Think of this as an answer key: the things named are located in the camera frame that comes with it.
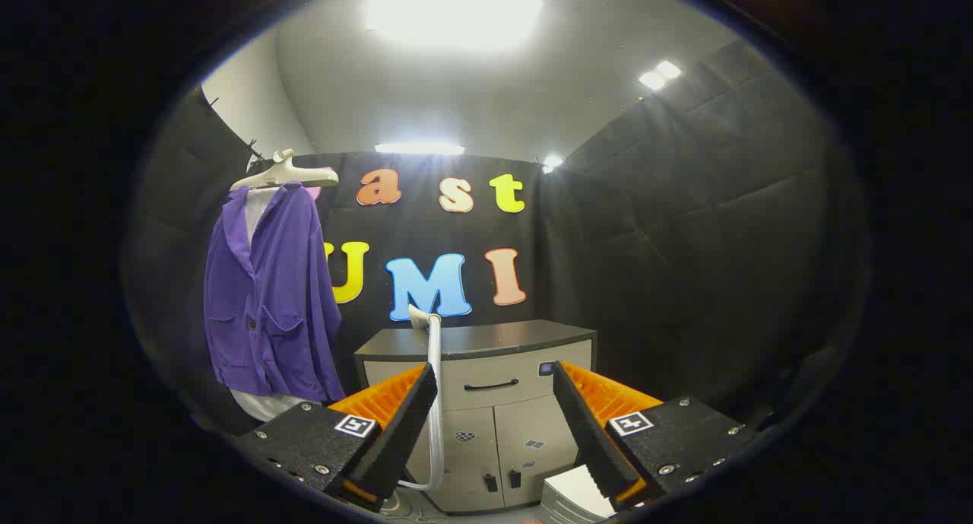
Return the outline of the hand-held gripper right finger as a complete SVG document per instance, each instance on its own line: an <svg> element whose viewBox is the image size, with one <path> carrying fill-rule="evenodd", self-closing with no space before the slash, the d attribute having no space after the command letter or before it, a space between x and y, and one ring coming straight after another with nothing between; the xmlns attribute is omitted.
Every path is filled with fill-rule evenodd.
<svg viewBox="0 0 973 524"><path fill-rule="evenodd" d="M615 510L701 484L756 437L692 397L662 402L581 366L552 366L553 394L598 492Z"/></svg>

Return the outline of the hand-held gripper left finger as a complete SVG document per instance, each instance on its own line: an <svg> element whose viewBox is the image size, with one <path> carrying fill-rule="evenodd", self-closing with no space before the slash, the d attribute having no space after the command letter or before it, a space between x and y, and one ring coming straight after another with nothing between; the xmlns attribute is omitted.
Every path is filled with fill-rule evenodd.
<svg viewBox="0 0 973 524"><path fill-rule="evenodd" d="M299 403L232 445L282 482L378 513L398 488L437 395L433 366L414 366L340 402Z"/></svg>

